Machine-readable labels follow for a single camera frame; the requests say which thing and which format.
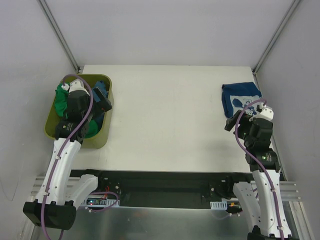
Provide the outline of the green t shirt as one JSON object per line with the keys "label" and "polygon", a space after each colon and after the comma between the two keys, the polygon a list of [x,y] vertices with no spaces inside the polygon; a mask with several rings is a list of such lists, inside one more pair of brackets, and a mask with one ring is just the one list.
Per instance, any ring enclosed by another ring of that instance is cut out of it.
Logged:
{"label": "green t shirt", "polygon": [[[54,108],[55,112],[59,117],[64,116],[64,111],[67,109],[67,98],[69,92],[62,88],[63,84],[60,83],[55,90],[55,100],[54,100]],[[102,128],[104,115],[97,116],[92,118],[89,122],[89,129],[87,134],[85,135],[85,139],[91,138],[95,136]]]}

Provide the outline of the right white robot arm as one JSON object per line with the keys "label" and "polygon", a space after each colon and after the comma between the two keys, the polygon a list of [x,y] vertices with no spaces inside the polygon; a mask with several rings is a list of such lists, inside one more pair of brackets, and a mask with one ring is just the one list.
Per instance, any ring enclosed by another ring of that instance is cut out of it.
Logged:
{"label": "right white robot arm", "polygon": [[232,180],[225,184],[225,192],[236,197],[244,213],[249,240],[292,240],[280,190],[278,156],[270,147],[273,123],[262,114],[250,116],[238,110],[228,118],[224,127],[234,130],[239,146],[245,151],[256,188],[247,180]]}

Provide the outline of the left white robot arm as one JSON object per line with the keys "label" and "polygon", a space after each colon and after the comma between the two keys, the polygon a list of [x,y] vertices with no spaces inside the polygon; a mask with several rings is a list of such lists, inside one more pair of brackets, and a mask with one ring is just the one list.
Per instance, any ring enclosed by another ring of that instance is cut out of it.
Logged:
{"label": "left white robot arm", "polygon": [[23,213],[35,226],[60,230],[72,227],[79,206],[91,192],[99,195],[105,191],[105,181],[92,174],[82,175],[71,189],[67,185],[90,121],[112,109],[98,87],[92,93],[84,87],[70,87],[66,102],[67,108],[55,127],[53,152],[42,186],[34,201],[23,206]]}

